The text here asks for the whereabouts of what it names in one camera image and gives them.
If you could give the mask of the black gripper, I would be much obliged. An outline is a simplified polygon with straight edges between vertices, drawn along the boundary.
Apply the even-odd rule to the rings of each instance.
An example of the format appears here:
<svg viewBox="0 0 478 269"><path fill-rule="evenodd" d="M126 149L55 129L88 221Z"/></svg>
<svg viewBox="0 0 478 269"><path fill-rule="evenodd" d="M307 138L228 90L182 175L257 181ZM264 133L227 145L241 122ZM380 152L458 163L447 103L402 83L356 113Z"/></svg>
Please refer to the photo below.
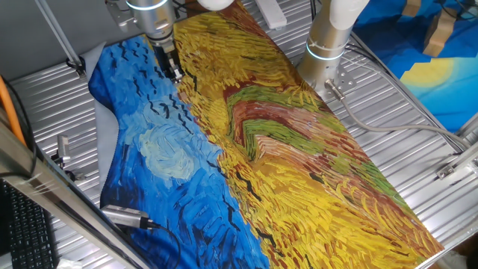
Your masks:
<svg viewBox="0 0 478 269"><path fill-rule="evenodd" d="M178 52L175 48L167 51L161 46L154 47L156 58L164 74L168 74L171 81L180 83L184 77L184 71L180 67Z"/></svg>

